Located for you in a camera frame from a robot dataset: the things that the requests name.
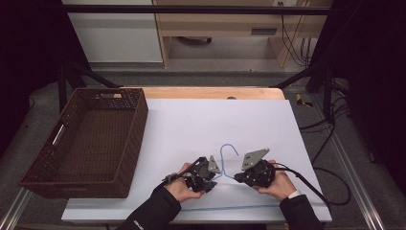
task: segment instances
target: black sleeve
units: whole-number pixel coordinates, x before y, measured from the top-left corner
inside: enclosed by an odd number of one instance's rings
[[[180,210],[179,201],[166,188],[162,188],[129,215],[117,229],[164,229],[178,215]]]
[[[280,204],[284,218],[291,230],[323,229],[305,195],[286,198]]]

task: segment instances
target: gray floor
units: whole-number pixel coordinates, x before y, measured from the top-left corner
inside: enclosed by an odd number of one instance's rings
[[[279,68],[276,65],[275,57],[262,51],[263,48],[270,49],[266,39],[250,41],[242,38],[214,38],[213,43],[209,45],[180,39],[175,40],[173,46],[170,63],[175,64],[168,69],[156,68],[156,66],[145,68],[144,65],[143,71],[133,72],[130,68],[126,68],[128,66],[122,66],[123,69],[117,72],[117,66],[111,68],[110,65],[108,69],[105,69],[105,66],[99,65],[99,70],[108,70],[99,73],[107,79],[125,85],[269,86],[289,78],[301,69],[293,64],[285,69]],[[238,51],[241,51],[242,54],[236,58]],[[226,67],[226,65],[234,65],[235,69],[230,66]],[[296,104],[296,92],[303,91],[301,86],[305,81],[297,82],[285,90],[285,97],[292,104],[299,127],[321,120],[316,107]],[[310,102],[319,96],[315,94],[310,97],[306,93],[302,94],[305,102]],[[35,91],[32,98],[34,102],[32,109],[27,114],[7,152],[0,159],[0,186],[2,188],[0,216],[2,217],[7,213],[20,189],[17,185],[18,181],[40,150],[58,117],[55,83]],[[339,106],[344,101],[340,100],[337,103]],[[335,132],[371,196],[372,203],[386,229],[406,229],[406,199],[392,181],[386,168],[370,162],[368,150],[352,123],[351,117],[343,115],[337,118]],[[326,140],[327,131],[303,133],[303,138],[309,157],[312,158]],[[327,144],[315,166],[329,169],[344,177],[334,151],[333,146],[330,143]],[[325,172],[316,172],[316,174],[323,193],[330,200],[339,202],[345,199],[346,190],[340,181]],[[65,205],[66,200],[49,200],[32,195],[19,224],[71,225],[62,223],[60,220]],[[354,198],[348,205],[332,206],[331,214],[333,222],[328,223],[326,229],[370,229]],[[281,223],[271,224],[268,225],[268,229],[283,229],[283,225]]]

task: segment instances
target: wooden cabinet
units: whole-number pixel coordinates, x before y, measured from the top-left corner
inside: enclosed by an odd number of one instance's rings
[[[296,7],[328,7],[331,1],[298,0]],[[273,3],[274,0],[153,0],[154,5],[192,6],[272,7]],[[166,66],[173,36],[268,36],[280,67],[284,67],[289,59],[288,50],[282,42],[281,15],[161,13],[155,16]],[[325,16],[286,15],[283,24],[289,37],[296,40],[297,37],[318,37],[325,20]]]

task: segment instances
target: brown basket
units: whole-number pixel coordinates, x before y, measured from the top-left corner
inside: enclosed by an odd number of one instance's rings
[[[141,88],[76,89],[20,186],[45,198],[127,197],[147,114]]]

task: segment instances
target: white board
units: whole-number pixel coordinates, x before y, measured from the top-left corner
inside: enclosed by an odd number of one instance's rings
[[[126,199],[70,199],[63,220],[121,220],[151,194],[161,180],[200,156],[214,156],[228,175],[241,173],[244,153],[269,148],[264,159],[275,159],[303,175],[321,191],[305,150],[289,101],[285,100],[147,100],[149,112],[143,145]],[[306,194],[320,221],[331,221],[323,201],[293,174],[293,183]],[[245,184],[222,176],[212,191],[182,203],[176,222],[279,221],[279,202],[259,195]]]

